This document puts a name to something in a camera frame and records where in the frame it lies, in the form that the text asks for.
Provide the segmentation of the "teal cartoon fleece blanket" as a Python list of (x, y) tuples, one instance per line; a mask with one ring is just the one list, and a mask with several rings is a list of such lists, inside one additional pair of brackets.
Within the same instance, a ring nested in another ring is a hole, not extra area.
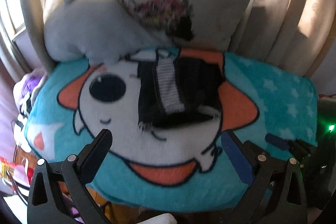
[[(177, 110), (196, 104), (191, 119), (146, 128), (138, 109), (147, 80), (150, 99), (161, 72), (177, 75), (183, 90), (169, 92)], [(311, 80), (229, 52), (144, 48), (116, 63), (87, 59), (60, 63), (39, 92), (25, 127), (32, 150), (64, 160), (103, 129), (113, 143), (92, 187), (107, 200), (150, 209), (195, 212), (235, 206), (247, 189), (238, 162), (221, 144), (225, 130), (272, 156), (290, 153), (265, 141), (272, 133), (316, 144), (318, 95)]]

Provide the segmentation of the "black striped child pants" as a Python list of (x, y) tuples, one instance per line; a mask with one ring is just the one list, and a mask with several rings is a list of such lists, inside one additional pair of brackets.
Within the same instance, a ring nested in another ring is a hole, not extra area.
[(141, 61), (138, 127), (163, 130), (220, 119), (219, 87), (225, 77), (217, 64), (192, 57)]

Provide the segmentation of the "light blue plush pillow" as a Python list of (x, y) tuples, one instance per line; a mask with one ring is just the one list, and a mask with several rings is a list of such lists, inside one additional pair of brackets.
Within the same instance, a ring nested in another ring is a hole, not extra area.
[(145, 47), (173, 45), (164, 31), (144, 27), (116, 0), (63, 0), (45, 22), (44, 40), (54, 61), (86, 57), (90, 65), (116, 63)]

